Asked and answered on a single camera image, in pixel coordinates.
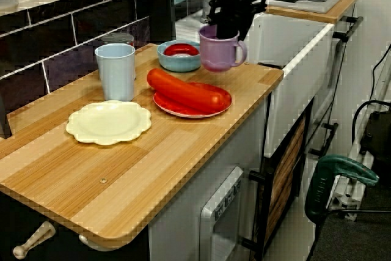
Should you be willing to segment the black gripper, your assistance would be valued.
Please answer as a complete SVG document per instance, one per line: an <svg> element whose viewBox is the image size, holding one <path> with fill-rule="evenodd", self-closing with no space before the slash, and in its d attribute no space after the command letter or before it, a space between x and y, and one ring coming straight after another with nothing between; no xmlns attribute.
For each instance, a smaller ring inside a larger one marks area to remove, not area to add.
<svg viewBox="0 0 391 261"><path fill-rule="evenodd" d="M252 25L255 14L265 11L265 0L241 2L234 0L211 0L208 23L216 27L219 40L232 39L244 41Z"/></svg>

